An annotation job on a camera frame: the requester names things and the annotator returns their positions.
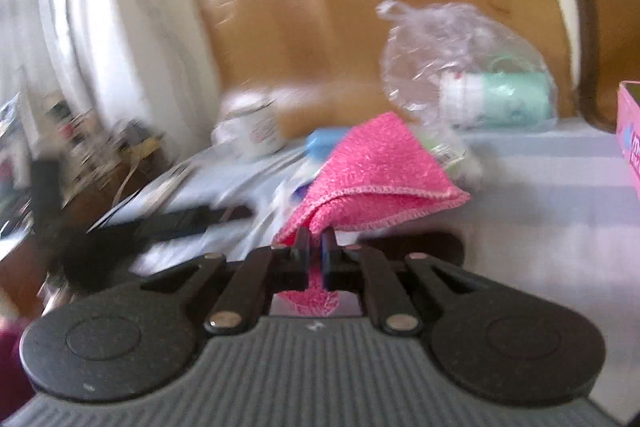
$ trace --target pink microfiber towel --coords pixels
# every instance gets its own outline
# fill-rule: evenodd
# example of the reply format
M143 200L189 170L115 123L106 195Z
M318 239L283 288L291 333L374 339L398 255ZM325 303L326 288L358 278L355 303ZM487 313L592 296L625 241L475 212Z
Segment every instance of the pink microfiber towel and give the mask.
M318 240L327 227L356 231L391 227L465 203L457 188L402 120L392 112L356 126L337 145L305 199L274 238L292 245L307 227ZM319 273L305 292L285 292L300 314L326 315L337 296Z

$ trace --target plastic bag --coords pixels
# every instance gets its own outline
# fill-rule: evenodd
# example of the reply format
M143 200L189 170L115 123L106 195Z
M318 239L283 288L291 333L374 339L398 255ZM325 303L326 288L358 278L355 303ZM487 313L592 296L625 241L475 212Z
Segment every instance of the plastic bag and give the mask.
M555 125L556 84L540 53L469 4L377 7L394 22L382 55L386 95L423 124L453 128Z

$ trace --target maroon fabric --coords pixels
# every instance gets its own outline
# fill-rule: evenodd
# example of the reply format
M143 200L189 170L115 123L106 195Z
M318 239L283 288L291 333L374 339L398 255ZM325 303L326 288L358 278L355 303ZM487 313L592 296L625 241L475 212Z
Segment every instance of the maroon fabric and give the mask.
M0 421L28 402L33 388L20 363L20 337L26 324L0 319Z

